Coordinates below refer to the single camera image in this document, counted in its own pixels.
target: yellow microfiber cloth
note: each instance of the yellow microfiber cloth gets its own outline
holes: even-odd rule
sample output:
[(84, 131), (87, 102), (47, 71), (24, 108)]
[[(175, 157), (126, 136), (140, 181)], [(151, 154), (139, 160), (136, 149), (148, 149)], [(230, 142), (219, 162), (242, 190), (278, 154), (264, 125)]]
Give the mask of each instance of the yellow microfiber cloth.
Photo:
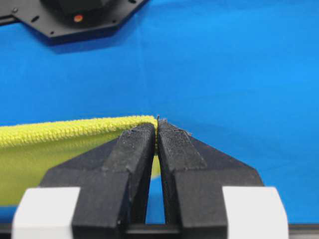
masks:
[[(152, 123), (157, 128), (153, 116), (0, 127), (0, 206), (19, 204), (26, 188), (36, 187), (49, 168), (143, 123)], [(159, 173), (159, 161), (155, 157), (152, 176)]]

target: blue fabric surface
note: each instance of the blue fabric surface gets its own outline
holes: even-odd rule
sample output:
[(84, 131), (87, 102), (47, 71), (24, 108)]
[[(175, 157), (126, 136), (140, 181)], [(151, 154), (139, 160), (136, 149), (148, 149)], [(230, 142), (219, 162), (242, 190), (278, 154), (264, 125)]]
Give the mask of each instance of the blue fabric surface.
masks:
[(0, 124), (159, 114), (255, 167), (290, 223), (318, 223), (318, 22), (317, 0), (150, 0), (110, 38), (3, 26)]

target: orange light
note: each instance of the orange light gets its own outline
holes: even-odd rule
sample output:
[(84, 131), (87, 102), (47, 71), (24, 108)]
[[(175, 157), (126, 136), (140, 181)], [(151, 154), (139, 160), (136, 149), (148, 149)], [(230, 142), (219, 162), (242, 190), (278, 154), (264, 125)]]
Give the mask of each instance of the orange light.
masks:
[(78, 15), (74, 16), (75, 22), (81, 22), (82, 20), (83, 20), (83, 15), (78, 14)]

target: textured surface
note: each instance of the textured surface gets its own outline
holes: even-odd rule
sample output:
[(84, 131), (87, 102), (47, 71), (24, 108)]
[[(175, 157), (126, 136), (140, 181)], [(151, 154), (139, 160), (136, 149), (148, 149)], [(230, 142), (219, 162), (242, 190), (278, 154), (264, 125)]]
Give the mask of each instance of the textured surface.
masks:
[(139, 125), (49, 169), (40, 187), (81, 187), (72, 220), (75, 238), (114, 238), (121, 225), (145, 223), (154, 151), (154, 125)]
[(0, 27), (0, 124), (160, 114), (319, 222), (318, 22), (318, 0), (151, 0), (111, 38)]
[(158, 129), (166, 222), (181, 224), (185, 238), (225, 239), (222, 186), (263, 186), (257, 171), (164, 121)]
[(0, 192), (5, 195), (0, 205), (18, 204), (25, 189), (35, 187), (47, 169), (145, 122), (157, 124), (145, 116), (0, 127)]

